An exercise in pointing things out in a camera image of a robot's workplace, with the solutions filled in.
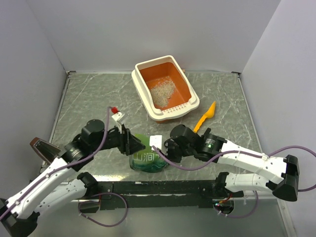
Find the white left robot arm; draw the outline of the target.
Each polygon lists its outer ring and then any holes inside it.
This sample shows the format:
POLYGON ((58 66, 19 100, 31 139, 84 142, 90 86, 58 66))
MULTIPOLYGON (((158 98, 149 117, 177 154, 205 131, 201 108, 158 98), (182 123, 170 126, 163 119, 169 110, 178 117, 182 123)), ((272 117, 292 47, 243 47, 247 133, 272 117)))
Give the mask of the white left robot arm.
POLYGON ((97 152, 117 148, 129 156, 145 149, 124 125, 108 129, 99 119, 90 120, 49 167, 16 195, 0 200, 0 222, 12 237, 27 237, 39 217, 81 197, 93 198, 98 182, 79 171, 97 152))

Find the brown black side object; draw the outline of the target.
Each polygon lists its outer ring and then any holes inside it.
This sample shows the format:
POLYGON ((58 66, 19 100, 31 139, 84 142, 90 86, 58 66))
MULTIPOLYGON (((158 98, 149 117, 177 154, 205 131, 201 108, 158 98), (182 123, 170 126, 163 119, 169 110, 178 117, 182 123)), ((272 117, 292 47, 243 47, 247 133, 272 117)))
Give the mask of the brown black side object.
POLYGON ((35 137, 30 142, 30 146, 35 151, 35 153, 48 164, 51 164, 61 152, 61 149, 57 146, 38 137, 35 137))

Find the orange and cream litter box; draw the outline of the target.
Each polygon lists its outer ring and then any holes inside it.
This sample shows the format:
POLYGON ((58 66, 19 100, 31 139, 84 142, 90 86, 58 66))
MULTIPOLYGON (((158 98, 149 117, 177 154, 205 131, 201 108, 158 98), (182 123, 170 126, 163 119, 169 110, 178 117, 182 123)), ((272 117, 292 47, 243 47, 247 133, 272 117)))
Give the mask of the orange and cream litter box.
POLYGON ((199 106, 199 97, 171 55, 138 63, 131 75, 149 117, 157 123, 180 118, 199 106))

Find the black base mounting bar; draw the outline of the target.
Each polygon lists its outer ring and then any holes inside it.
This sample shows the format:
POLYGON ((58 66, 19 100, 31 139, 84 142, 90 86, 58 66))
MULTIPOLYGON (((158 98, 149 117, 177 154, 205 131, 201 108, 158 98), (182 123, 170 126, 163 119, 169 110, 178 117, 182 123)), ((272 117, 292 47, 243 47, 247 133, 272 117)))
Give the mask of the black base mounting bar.
POLYGON ((101 210, 125 208, 187 207, 212 208, 216 200, 242 198, 242 191, 233 193, 214 180, 187 181, 113 181, 99 182, 97 188, 83 197, 95 200, 101 210))

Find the black bag clip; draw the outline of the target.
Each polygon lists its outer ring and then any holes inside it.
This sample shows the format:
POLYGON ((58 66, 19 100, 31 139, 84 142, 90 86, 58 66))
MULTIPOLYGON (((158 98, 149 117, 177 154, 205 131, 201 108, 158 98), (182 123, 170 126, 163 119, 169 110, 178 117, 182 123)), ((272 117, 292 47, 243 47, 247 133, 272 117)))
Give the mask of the black bag clip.
POLYGON ((206 131, 204 132, 204 134, 202 135, 202 137, 204 139, 208 139, 211 135, 212 135, 211 128, 207 128, 206 131))

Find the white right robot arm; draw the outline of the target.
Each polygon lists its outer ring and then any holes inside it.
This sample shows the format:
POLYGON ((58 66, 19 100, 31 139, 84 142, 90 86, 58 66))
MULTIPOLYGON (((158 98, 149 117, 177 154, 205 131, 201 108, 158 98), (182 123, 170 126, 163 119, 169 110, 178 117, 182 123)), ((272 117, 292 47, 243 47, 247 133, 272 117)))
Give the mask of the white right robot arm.
POLYGON ((299 163, 295 156, 282 158, 255 152, 212 134, 210 128, 198 135, 183 124, 172 129, 164 145, 167 159, 176 163, 193 156, 203 162, 246 170, 246 174, 225 171, 218 175, 215 190, 222 197, 239 191, 261 191, 285 201, 298 199, 299 163))

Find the green cat litter bag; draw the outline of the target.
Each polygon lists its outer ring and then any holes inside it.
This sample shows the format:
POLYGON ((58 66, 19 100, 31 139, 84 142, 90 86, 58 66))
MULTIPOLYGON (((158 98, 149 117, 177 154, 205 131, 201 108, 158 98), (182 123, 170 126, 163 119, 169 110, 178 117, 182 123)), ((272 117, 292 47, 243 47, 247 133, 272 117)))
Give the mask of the green cat litter bag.
POLYGON ((150 138, 148 136, 135 134, 135 137, 146 147, 144 150, 134 153, 129 157, 129 165, 131 169, 147 173, 157 173, 168 166, 166 161, 164 161, 156 152, 151 150, 150 138))

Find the yellow plastic litter scoop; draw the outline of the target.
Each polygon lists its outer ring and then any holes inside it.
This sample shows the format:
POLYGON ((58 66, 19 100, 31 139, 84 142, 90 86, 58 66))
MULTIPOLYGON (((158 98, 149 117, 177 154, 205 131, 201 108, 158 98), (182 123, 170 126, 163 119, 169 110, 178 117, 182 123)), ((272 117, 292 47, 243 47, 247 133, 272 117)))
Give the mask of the yellow plastic litter scoop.
POLYGON ((216 101, 212 103, 212 105, 209 107, 209 109, 202 115, 202 117, 199 119, 197 124, 195 125, 193 132, 197 133, 202 124, 205 122, 207 119, 211 119, 214 117, 215 114, 215 108, 216 108, 216 101))

